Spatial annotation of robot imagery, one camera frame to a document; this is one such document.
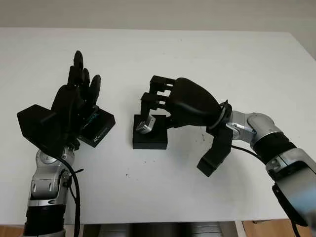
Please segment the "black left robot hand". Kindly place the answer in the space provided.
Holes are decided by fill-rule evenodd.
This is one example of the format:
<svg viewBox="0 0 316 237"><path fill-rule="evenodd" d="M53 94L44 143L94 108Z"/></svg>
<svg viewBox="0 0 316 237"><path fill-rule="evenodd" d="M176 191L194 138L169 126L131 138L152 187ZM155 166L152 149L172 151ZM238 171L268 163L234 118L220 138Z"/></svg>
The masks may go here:
<svg viewBox="0 0 316 237"><path fill-rule="evenodd" d="M78 138L88 119L98 110L96 102L100 87L100 75L90 79L88 69L83 66L83 55L76 51L68 81L58 90L51 107L59 116L62 139L66 146L74 150L79 149Z"/></svg>

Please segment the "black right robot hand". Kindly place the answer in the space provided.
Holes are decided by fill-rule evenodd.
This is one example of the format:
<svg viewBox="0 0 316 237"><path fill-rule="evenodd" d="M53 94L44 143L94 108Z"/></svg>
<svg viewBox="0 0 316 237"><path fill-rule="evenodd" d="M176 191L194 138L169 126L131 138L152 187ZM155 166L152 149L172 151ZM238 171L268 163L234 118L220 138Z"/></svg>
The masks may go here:
<svg viewBox="0 0 316 237"><path fill-rule="evenodd" d="M166 128L186 125L206 126L213 130L230 119L232 107L217 100L203 87L186 78L169 79L153 76L150 90L141 97L140 122L136 131L150 133L157 121L150 110L164 109Z"/></svg>

